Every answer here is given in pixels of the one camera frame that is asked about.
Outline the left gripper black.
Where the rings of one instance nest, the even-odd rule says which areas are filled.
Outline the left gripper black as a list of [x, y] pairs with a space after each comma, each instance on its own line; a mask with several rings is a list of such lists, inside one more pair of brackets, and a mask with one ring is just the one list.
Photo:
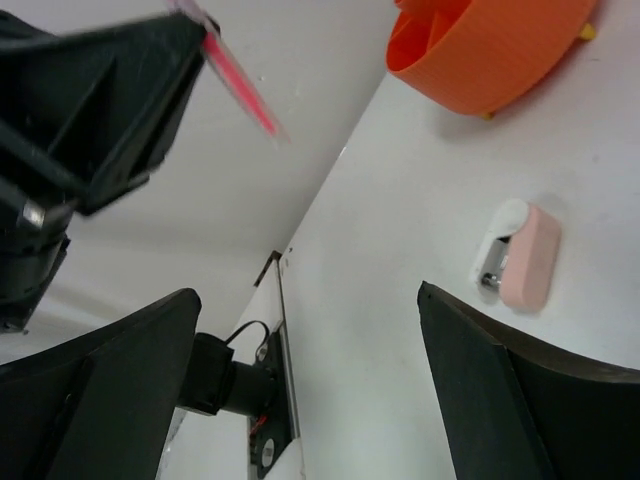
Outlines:
[[70, 197], [1, 151], [1, 328], [23, 330], [66, 257]]

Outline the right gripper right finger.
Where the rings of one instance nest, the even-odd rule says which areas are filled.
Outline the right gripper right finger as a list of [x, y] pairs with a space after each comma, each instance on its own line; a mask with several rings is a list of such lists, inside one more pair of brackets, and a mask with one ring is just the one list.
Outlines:
[[542, 341], [434, 284], [417, 304], [457, 478], [638, 478], [638, 370]]

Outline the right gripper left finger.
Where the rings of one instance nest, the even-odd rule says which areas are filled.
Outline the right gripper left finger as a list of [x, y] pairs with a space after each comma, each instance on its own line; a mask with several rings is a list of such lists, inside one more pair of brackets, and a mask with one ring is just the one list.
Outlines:
[[181, 289], [2, 365], [2, 478], [155, 478], [200, 310]]

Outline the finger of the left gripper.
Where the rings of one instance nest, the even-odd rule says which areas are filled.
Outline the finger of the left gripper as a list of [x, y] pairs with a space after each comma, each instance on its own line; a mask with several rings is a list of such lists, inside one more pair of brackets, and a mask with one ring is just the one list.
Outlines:
[[203, 67], [205, 28], [174, 12], [55, 35], [1, 15], [1, 175], [91, 215], [162, 164]]

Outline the pink highlighter pen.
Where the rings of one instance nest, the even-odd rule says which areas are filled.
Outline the pink highlighter pen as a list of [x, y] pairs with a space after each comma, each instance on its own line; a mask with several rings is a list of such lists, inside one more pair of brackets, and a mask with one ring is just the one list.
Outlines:
[[283, 126], [222, 39], [220, 27], [213, 18], [196, 1], [169, 1], [168, 5], [205, 29], [203, 56], [244, 112], [275, 145], [288, 143]]

